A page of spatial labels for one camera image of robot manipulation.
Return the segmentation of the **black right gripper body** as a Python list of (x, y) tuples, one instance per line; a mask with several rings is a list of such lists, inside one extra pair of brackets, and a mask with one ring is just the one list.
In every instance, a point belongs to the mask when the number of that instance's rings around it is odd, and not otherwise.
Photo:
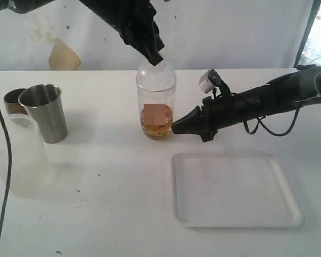
[(203, 142), (213, 140), (219, 129), (241, 123), (245, 116), (246, 102), (236, 93), (226, 99), (209, 96), (202, 103), (203, 131), (200, 137)]

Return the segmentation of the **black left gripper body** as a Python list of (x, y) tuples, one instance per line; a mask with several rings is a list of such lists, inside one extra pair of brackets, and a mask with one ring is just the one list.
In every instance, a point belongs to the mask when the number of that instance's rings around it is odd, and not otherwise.
[(120, 36), (137, 51), (160, 51), (164, 43), (154, 22), (157, 11), (150, 1), (121, 1)]

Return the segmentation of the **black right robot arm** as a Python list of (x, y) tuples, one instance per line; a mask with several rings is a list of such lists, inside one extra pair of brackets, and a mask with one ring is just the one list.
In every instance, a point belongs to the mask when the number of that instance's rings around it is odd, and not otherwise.
[(263, 127), (277, 136), (262, 120), (270, 115), (294, 111), (291, 125), (284, 137), (293, 129), (301, 108), (321, 104), (321, 66), (306, 65), (300, 70), (270, 80), (265, 85), (234, 93), (214, 69), (206, 71), (199, 83), (201, 90), (212, 96), (202, 100), (190, 113), (174, 122), (174, 134), (196, 134), (203, 142), (211, 141), (220, 129), (242, 123), (248, 134), (248, 121), (257, 120), (256, 127)]

